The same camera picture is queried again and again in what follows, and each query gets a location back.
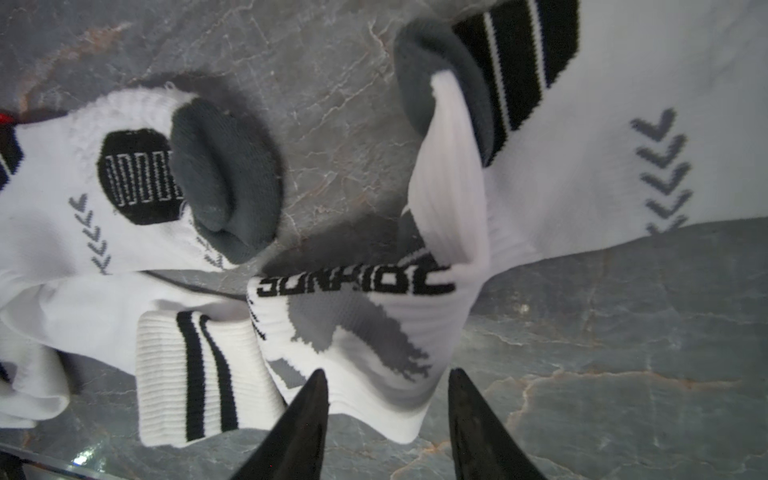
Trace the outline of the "white sport sock grey toe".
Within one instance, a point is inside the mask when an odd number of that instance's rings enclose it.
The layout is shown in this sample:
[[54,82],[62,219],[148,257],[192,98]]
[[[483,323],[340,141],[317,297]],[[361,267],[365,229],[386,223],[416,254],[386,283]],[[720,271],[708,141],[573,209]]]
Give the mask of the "white sport sock grey toe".
[[275,237],[279,161],[254,127],[173,88],[1,126],[1,293],[80,275],[222,271]]

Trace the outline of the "white sport sock grey heel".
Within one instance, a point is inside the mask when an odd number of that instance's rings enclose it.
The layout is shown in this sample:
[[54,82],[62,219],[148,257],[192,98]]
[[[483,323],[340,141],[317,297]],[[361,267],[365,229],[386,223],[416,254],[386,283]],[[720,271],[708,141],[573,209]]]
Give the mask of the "white sport sock grey heel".
[[483,284],[512,268],[767,213],[763,1],[503,1],[394,44],[423,141],[397,262],[254,277],[287,401],[413,441]]

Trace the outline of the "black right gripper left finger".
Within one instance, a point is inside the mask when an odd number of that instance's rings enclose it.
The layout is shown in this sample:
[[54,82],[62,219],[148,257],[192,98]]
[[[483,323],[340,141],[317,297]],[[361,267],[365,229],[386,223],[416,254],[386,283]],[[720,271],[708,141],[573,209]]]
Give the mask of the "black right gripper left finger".
[[328,412],[326,375],[317,369],[231,479],[319,479]]

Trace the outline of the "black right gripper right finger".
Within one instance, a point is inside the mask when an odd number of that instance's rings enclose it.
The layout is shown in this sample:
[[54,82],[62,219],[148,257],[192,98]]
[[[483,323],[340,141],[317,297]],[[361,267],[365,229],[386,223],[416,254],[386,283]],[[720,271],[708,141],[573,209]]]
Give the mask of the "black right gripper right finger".
[[458,479],[545,479],[461,368],[449,374],[448,407]]

